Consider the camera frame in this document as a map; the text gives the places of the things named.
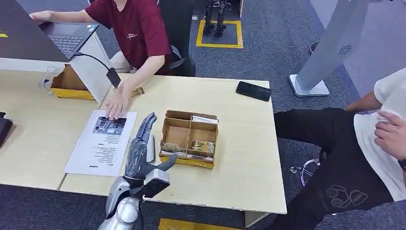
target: wristwatch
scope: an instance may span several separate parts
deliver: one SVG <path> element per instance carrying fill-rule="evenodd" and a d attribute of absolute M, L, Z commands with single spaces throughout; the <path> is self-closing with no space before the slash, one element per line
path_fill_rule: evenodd
<path fill-rule="evenodd" d="M 406 160 L 399 161 L 400 167 L 402 167 L 403 171 L 406 172 Z"/>

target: robotic hand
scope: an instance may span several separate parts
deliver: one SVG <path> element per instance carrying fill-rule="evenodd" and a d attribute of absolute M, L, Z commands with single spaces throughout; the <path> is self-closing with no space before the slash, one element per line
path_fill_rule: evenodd
<path fill-rule="evenodd" d="M 131 142 L 124 176 L 119 176 L 110 188 L 106 201 L 106 219 L 99 230 L 132 230 L 137 223 L 143 196 L 152 198 L 169 186 L 169 173 L 177 155 L 160 165 L 150 164 L 155 158 L 154 139 L 150 136 L 157 120 L 151 113 L 142 122 Z"/>

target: white stand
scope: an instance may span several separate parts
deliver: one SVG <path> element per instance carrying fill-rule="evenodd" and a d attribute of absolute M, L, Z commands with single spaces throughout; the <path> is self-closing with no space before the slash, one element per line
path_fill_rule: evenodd
<path fill-rule="evenodd" d="M 382 0 L 338 0 L 316 50 L 299 74 L 289 76 L 296 96 L 330 94 L 323 79 L 357 48 L 371 2 Z"/>

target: light wooden tabletop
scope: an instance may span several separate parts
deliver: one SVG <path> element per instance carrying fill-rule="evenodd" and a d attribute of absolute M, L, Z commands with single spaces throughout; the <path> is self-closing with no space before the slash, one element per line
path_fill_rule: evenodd
<path fill-rule="evenodd" d="M 0 148 L 0 184 L 57 189 L 95 101 L 58 99 L 46 73 L 0 70 L 0 111 L 14 122 Z"/>
<path fill-rule="evenodd" d="M 246 81 L 269 87 L 267 81 Z M 130 140 L 142 120 L 155 112 L 158 119 L 152 134 L 157 153 L 167 110 L 216 115 L 220 121 L 215 167 L 209 170 L 175 165 L 169 170 L 170 186 L 154 200 L 286 213 L 272 104 L 235 93 L 237 84 L 238 80 L 155 76 L 143 86 L 146 93 L 134 99 L 129 109 L 138 112 Z M 68 174 L 61 190 L 106 196 L 114 180 L 114 177 Z"/>

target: robot leg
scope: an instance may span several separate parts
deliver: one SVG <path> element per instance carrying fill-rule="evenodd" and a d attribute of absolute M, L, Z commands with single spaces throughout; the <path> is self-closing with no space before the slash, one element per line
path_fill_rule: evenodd
<path fill-rule="evenodd" d="M 217 28 L 214 33 L 215 37 L 221 37 L 223 31 L 226 29 L 224 25 L 224 9 L 226 7 L 226 0 L 220 0 L 220 8 L 218 9 Z"/>
<path fill-rule="evenodd" d="M 213 1 L 214 0 L 206 0 L 206 23 L 203 30 L 204 34 L 209 34 L 211 29 L 214 28 L 214 25 L 212 24 Z"/>

